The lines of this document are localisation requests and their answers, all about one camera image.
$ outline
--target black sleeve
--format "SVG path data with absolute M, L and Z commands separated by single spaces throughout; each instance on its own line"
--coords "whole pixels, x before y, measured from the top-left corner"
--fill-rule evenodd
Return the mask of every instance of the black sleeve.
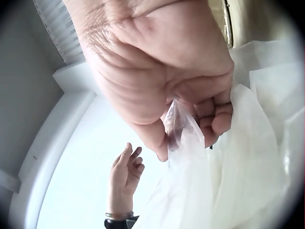
M 114 221 L 105 219 L 104 225 L 106 229 L 131 229 L 139 216 L 128 218 L 124 221 Z

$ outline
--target white wall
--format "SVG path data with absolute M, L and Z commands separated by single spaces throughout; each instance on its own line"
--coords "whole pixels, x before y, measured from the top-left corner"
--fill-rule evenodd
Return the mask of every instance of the white wall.
M 63 94 L 52 74 L 64 64 L 43 29 L 31 0 L 17 6 L 1 24 L 0 169 L 15 177 Z M 11 196 L 11 191 L 0 187 L 0 210 L 5 216 Z

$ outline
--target white plastic sheet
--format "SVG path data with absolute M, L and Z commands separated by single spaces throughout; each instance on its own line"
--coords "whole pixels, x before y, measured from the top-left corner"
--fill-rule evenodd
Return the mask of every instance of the white plastic sheet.
M 283 44 L 231 51 L 232 124 L 213 150 L 192 116 L 172 103 L 164 123 L 168 169 L 133 229 L 259 229 L 276 215 L 291 159 L 304 152 L 304 68 L 289 48 L 272 57 Z

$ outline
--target hand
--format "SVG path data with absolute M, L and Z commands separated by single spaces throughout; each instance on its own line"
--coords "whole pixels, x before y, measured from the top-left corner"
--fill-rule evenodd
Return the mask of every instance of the hand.
M 178 99 L 206 147 L 230 129 L 234 63 L 207 0 L 64 0 L 105 96 L 167 160 L 162 117 Z
M 142 148 L 132 154 L 132 146 L 127 143 L 124 152 L 114 161 L 108 184 L 107 213 L 127 214 L 132 211 L 132 196 L 143 173 L 143 159 L 138 157 Z

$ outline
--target bracelet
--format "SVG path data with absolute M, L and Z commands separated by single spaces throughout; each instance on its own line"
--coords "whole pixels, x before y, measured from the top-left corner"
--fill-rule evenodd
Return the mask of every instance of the bracelet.
M 128 212 L 127 214 L 121 214 L 121 213 L 105 213 L 107 219 L 115 220 L 115 221 L 121 221 L 126 220 L 130 217 L 134 216 L 133 212 Z

